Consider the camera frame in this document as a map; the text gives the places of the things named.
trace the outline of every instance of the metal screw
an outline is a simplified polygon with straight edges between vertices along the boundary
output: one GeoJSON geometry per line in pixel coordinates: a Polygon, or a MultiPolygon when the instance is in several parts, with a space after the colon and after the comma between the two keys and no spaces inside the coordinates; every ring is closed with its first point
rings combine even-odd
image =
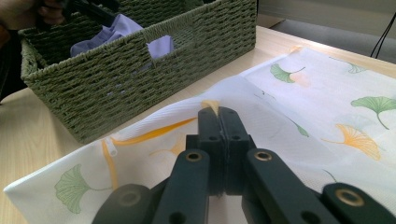
{"type": "Polygon", "coordinates": [[[350,189],[338,189],[335,191],[335,196],[337,196],[341,202],[350,206],[360,207],[364,205],[363,198],[350,189]]]}
{"type": "Polygon", "coordinates": [[[121,206],[130,207],[139,203],[140,199],[141,199],[141,195],[138,190],[128,190],[120,195],[119,204],[121,206]]]}
{"type": "Polygon", "coordinates": [[[200,161],[202,159],[202,155],[197,152],[192,152],[186,155],[187,161],[200,161]]]}
{"type": "Polygon", "coordinates": [[[256,152],[256,154],[254,154],[254,157],[259,160],[259,161],[270,161],[272,159],[271,154],[269,154],[268,152],[256,152]]]}

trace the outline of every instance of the black object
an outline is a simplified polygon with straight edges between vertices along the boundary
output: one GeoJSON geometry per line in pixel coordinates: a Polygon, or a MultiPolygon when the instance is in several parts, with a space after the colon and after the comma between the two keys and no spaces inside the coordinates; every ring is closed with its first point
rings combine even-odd
{"type": "Polygon", "coordinates": [[[198,114],[198,134],[172,174],[153,189],[127,185],[114,191],[93,223],[204,224],[209,195],[242,195],[249,224],[396,223],[369,195],[343,183],[322,194],[307,188],[273,151],[256,148],[237,113],[220,107],[198,114]]]}
{"type": "Polygon", "coordinates": [[[11,39],[0,49],[0,105],[10,94],[26,88],[21,79],[21,42],[18,31],[9,31],[11,39]]]}
{"type": "Polygon", "coordinates": [[[396,12],[395,12],[395,14],[393,15],[392,19],[390,20],[390,23],[389,23],[389,25],[387,26],[387,29],[385,29],[384,33],[383,33],[383,34],[381,35],[381,37],[379,38],[378,42],[376,42],[375,47],[373,48],[373,51],[372,51],[372,53],[370,54],[370,57],[373,57],[373,54],[374,54],[374,52],[375,52],[375,50],[376,50],[376,47],[378,46],[379,43],[381,43],[381,44],[379,44],[378,51],[376,52],[376,55],[375,55],[375,57],[378,58],[379,51],[381,51],[381,48],[382,48],[382,44],[384,44],[385,38],[387,37],[390,28],[392,28],[392,25],[393,25],[393,23],[395,22],[395,19],[396,19],[396,12]]]}
{"type": "MultiPolygon", "coordinates": [[[[61,2],[62,13],[67,20],[70,19],[72,13],[78,11],[104,26],[111,26],[116,17],[110,10],[116,12],[120,7],[117,0],[59,0],[58,2],[61,2]],[[109,10],[99,7],[99,5],[107,7],[109,10]]],[[[48,31],[50,29],[50,25],[44,23],[42,19],[38,19],[35,26],[39,30],[48,31]]]]}

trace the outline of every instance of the hand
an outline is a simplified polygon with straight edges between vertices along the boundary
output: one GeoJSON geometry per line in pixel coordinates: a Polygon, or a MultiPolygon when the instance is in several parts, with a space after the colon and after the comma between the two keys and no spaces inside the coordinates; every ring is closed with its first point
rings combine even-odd
{"type": "Polygon", "coordinates": [[[56,0],[1,0],[0,23],[8,30],[35,26],[38,16],[49,25],[64,21],[62,5],[56,0]]]}

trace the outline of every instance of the purple cloth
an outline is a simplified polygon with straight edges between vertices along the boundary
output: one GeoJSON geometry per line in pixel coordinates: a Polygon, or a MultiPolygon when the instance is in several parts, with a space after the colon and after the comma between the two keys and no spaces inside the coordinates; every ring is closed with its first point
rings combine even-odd
{"type": "MultiPolygon", "coordinates": [[[[143,28],[135,21],[120,14],[113,21],[111,27],[103,26],[102,31],[98,35],[94,36],[91,40],[84,40],[72,46],[70,49],[70,54],[72,57],[75,57],[80,53],[88,51],[89,49],[94,49],[120,37],[130,35],[141,29],[143,28]]],[[[173,40],[169,35],[165,35],[159,39],[153,40],[148,44],[148,51],[153,59],[160,58],[163,55],[170,53],[173,49],[173,40]]]]}

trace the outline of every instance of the bolt hole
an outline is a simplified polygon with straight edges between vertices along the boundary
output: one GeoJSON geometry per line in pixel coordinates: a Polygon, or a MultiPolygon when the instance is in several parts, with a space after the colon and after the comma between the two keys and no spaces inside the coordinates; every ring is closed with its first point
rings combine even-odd
{"type": "Polygon", "coordinates": [[[183,224],[185,222],[186,217],[182,213],[176,212],[169,216],[170,224],[183,224]]]}
{"type": "Polygon", "coordinates": [[[259,161],[270,161],[272,159],[271,154],[268,152],[257,152],[254,157],[259,161]]]}
{"type": "Polygon", "coordinates": [[[350,189],[338,189],[335,191],[335,196],[343,202],[351,206],[359,207],[364,205],[363,198],[350,189]]]}
{"type": "Polygon", "coordinates": [[[319,224],[320,218],[312,212],[302,212],[301,217],[308,224],[319,224]]]}
{"type": "Polygon", "coordinates": [[[130,207],[140,202],[140,193],[135,190],[129,190],[121,194],[119,204],[121,206],[130,207]]]}
{"type": "Polygon", "coordinates": [[[188,161],[200,161],[202,158],[202,155],[196,152],[192,152],[187,154],[186,156],[188,161]]]}

